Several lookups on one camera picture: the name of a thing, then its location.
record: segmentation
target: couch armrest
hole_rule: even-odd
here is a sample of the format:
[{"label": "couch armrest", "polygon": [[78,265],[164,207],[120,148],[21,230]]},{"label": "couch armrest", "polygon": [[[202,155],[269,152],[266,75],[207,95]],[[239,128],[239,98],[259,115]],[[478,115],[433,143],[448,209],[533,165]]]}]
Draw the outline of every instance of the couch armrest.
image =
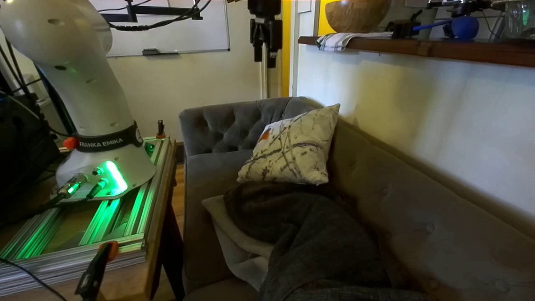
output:
[{"label": "couch armrest", "polygon": [[185,153],[252,148],[267,123],[314,107],[307,98],[284,96],[187,108],[179,115]]}]

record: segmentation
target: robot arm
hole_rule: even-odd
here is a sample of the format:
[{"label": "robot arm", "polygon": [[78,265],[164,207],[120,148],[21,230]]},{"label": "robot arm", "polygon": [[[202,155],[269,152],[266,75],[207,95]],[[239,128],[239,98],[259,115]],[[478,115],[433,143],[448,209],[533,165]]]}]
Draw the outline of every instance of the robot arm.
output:
[{"label": "robot arm", "polygon": [[153,163],[107,63],[112,33],[97,10],[87,0],[5,0],[0,26],[45,73],[75,123],[78,143],[57,170],[58,185],[88,180],[90,197],[112,199],[147,182]]}]

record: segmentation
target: shelf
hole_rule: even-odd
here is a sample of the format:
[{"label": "shelf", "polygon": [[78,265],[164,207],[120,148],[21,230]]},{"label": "shelf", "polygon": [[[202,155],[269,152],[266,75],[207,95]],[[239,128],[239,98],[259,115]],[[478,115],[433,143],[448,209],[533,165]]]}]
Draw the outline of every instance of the shelf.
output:
[{"label": "shelf", "polygon": [[[317,36],[299,36],[297,43],[316,45]],[[535,66],[535,41],[453,41],[453,40],[379,40],[352,38],[346,51],[379,51],[448,60]]]}]

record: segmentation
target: white patterned pillow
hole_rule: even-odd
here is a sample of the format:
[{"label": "white patterned pillow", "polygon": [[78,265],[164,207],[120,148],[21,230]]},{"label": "white patterned pillow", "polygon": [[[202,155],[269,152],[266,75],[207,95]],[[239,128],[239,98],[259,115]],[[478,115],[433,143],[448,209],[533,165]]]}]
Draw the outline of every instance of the white patterned pillow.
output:
[{"label": "white patterned pillow", "polygon": [[266,125],[237,182],[329,182],[326,160],[339,105]]}]

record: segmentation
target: gray blanket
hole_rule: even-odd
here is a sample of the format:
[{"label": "gray blanket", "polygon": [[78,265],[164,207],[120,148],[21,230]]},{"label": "gray blanket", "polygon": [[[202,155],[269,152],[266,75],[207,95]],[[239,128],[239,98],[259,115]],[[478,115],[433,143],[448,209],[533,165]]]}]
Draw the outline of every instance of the gray blanket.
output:
[{"label": "gray blanket", "polygon": [[391,287],[373,235],[326,187],[240,183],[225,205],[245,234],[274,244],[266,301],[424,299]]}]

